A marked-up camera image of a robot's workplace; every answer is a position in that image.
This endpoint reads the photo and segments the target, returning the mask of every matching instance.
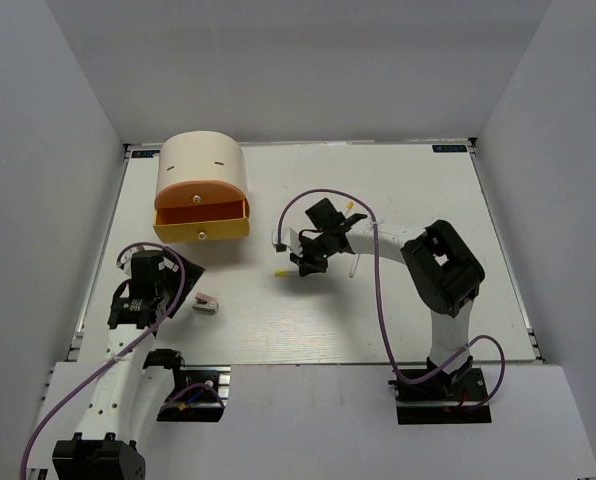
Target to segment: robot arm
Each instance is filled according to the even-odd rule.
[[[276,251],[290,250],[290,260],[300,276],[327,271],[328,258],[335,253],[375,254],[373,223],[366,215],[345,217],[328,199],[308,209],[317,236],[308,237],[283,228]],[[404,263],[423,302],[431,310],[432,346],[428,368],[442,364],[465,346],[469,334],[469,314],[485,278],[482,266],[456,230],[438,220],[426,228],[378,224],[380,256]],[[472,357],[466,350],[443,369],[441,380],[450,387],[470,368]]]
[[[171,307],[181,278],[168,252],[138,251],[131,256],[131,279],[116,290],[108,325],[108,361],[149,329]],[[182,304],[204,269],[185,262]],[[71,440],[58,441],[53,464],[60,480],[143,480],[138,453],[165,400],[186,387],[174,350],[152,350],[150,335],[107,370],[94,387]]]

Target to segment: black bracket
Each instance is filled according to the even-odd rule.
[[[177,383],[192,385],[194,383],[205,383],[210,381],[214,390],[220,391],[220,375],[225,373],[211,368],[184,367],[180,370],[180,381]],[[176,388],[172,395],[179,392]],[[189,407],[181,410],[178,406],[196,397],[196,400]],[[214,395],[203,390],[191,390],[181,397],[176,405],[169,405],[158,414],[159,422],[218,422],[224,410],[216,403]]]
[[[325,273],[329,266],[327,259],[335,253],[353,253],[345,234],[360,220],[367,218],[362,213],[345,217],[328,198],[323,198],[305,213],[315,228],[307,231],[318,235],[310,238],[301,231],[301,256],[293,253],[289,256],[289,260],[298,265],[301,277],[311,273]]]
[[[401,372],[408,378],[419,378],[428,373],[425,369]],[[465,373],[450,392],[437,379],[419,385],[406,385],[399,380],[392,380],[389,384],[396,388],[398,425],[491,423],[489,405],[470,408],[488,395],[480,368],[472,368]]]
[[[196,285],[205,269],[179,256],[185,266],[184,287],[180,301],[171,311],[173,317]],[[173,265],[166,266],[165,259]],[[144,250],[131,257],[131,278],[122,282],[113,295],[107,324],[111,330],[117,325],[136,325],[138,329],[151,326],[171,307],[180,287],[181,270],[174,255],[167,250]],[[129,294],[122,295],[129,287]]]
[[[174,391],[179,392],[187,386],[184,375],[180,370],[185,365],[185,360],[177,350],[166,348],[152,350],[147,354],[143,370],[147,367],[162,367],[165,370],[171,370],[174,377]]]
[[[401,253],[420,298],[434,312],[455,317],[478,296],[485,271],[449,222],[437,220]]]
[[[52,461],[60,480],[143,480],[145,459],[136,449],[118,440],[56,442]]]

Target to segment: table surface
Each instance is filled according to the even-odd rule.
[[[91,374],[58,364],[43,415]],[[483,367],[491,388],[499,367]],[[218,423],[157,423],[138,451],[147,479],[562,480],[596,477],[596,462],[562,368],[510,366],[491,424],[398,425],[386,365],[237,365]],[[40,434],[29,467],[49,469],[91,387]]]
[[[433,153],[430,145],[273,145],[243,147],[251,205],[244,239],[174,245],[207,269],[196,286],[218,298],[214,316],[191,309],[194,292],[160,328],[157,346],[183,353],[188,364],[386,362],[374,302],[371,258],[362,256],[349,278],[350,255],[305,278],[277,278],[295,267],[271,246],[271,230],[286,203],[316,187],[343,190],[376,215],[401,225],[451,222],[482,263],[486,279],[471,315],[470,335],[489,334],[512,361],[535,358],[526,325],[468,153]],[[85,314],[80,359],[101,360],[111,296],[126,277],[115,258],[127,244],[158,241],[153,227],[157,160],[129,160],[99,275]],[[310,226],[304,211],[321,196],[299,201],[285,225]],[[347,201],[330,196],[339,209]],[[430,312],[404,265],[383,260],[384,308],[396,359],[423,362],[431,339]],[[476,361],[498,360],[476,345]]]

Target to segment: white wall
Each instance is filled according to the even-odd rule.
[[[596,1],[552,4],[478,145],[540,346],[596,455]]]
[[[65,358],[122,145],[42,0],[0,0],[0,479]]]
[[[550,0],[48,0],[125,142],[475,136]]]

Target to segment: yellow drawer front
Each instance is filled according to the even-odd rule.
[[[226,240],[249,235],[249,219],[234,218],[174,225],[154,224],[154,230],[158,238],[164,243]]]

